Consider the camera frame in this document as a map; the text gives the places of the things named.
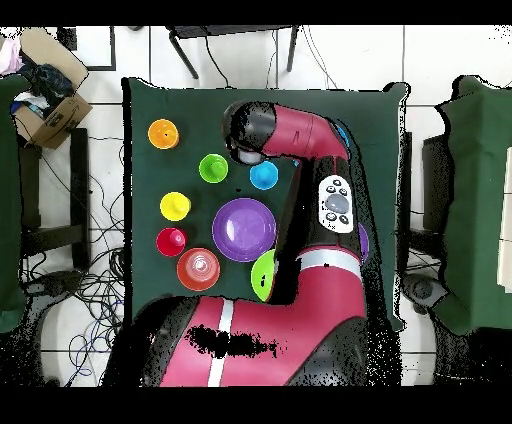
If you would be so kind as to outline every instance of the dark green tabletop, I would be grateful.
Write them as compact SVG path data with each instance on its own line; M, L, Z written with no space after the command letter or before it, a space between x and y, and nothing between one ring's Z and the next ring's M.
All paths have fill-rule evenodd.
M263 202L279 222L288 185L295 171L290 159L273 160L279 169L275 187L261 191L249 181L250 167L228 159L222 139L224 110L236 100L278 102L333 119L341 119L350 129L365 168L374 205L378 245L382 261L385 305L388 317L393 311L395 262L396 179L399 154L399 105L405 101L407 86L394 84L384 92L352 91L273 91L273 90L165 90L130 78L132 126L132 281L135 316L140 309L160 296L194 296L176 276L178 258L166 258L156 249L155 238L165 227L179 227L188 235L187 249L204 247L217 255L221 275L203 295L243 298L258 301L250 284L252 263L237 263L225 258L212 240L212 221L226 202L251 197ZM157 119L172 121L180 133L179 144L169 150L151 145L147 132ZM199 176L200 160L208 153L228 159L229 174L218 184L208 184ZM160 213L161 198L168 192L185 194L192 203L187 217L173 223ZM370 246L370 254L375 246Z
M21 182L11 103L30 84L21 75L0 77L0 333L12 330L25 308L18 283L21 251Z
M512 294L497 284L507 149L512 146L512 90L473 76L444 104L454 162L453 202L441 278L450 290L434 308L457 335L480 327L512 329Z

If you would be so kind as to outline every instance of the purple bowl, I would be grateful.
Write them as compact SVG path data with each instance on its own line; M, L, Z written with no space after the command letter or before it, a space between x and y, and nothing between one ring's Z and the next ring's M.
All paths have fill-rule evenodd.
M274 245L276 220L263 203L249 198L235 199L215 215L212 236L228 259L251 262Z

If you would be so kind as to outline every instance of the cardboard box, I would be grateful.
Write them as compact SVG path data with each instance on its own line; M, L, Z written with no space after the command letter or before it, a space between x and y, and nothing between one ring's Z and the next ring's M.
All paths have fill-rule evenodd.
M48 63L62 72L76 89L87 78L88 71L80 60L66 47L55 40L43 28L30 28L20 37L21 50L37 65ZM91 111L92 107L75 93L66 97L46 118L41 119L28 107L22 105L14 115L18 134L27 142L56 149Z

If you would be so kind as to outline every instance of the lime green bowl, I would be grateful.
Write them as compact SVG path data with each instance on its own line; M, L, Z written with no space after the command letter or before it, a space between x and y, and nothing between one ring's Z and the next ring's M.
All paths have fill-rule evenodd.
M207 183L220 183L228 175L228 162L221 155L210 153L199 163L199 175Z
M274 253L276 249L267 250L254 262L251 269L251 285L260 300L266 302L274 283Z

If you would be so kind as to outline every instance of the colorful cup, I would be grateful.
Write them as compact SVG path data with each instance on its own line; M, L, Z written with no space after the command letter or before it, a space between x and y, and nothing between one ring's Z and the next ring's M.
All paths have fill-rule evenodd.
M171 149L178 144L179 134L171 121L159 119L150 125L148 138L151 144L158 149Z
M228 175L228 162L221 155L210 153L199 163L199 175L208 183L220 183Z
M160 212L169 221L181 221L187 216L191 207L190 200L177 191L167 193L160 201Z
M276 185L279 171L272 162L265 161L251 168L249 179L254 187L269 190Z
M178 260L176 273L181 284L187 289L208 290L219 279L219 260L207 249L190 249Z
M164 228L156 237L156 248L164 256L178 256L187 243L187 235L179 228Z
M266 302L274 282L274 253L271 249L254 262L251 269L251 286L260 300Z

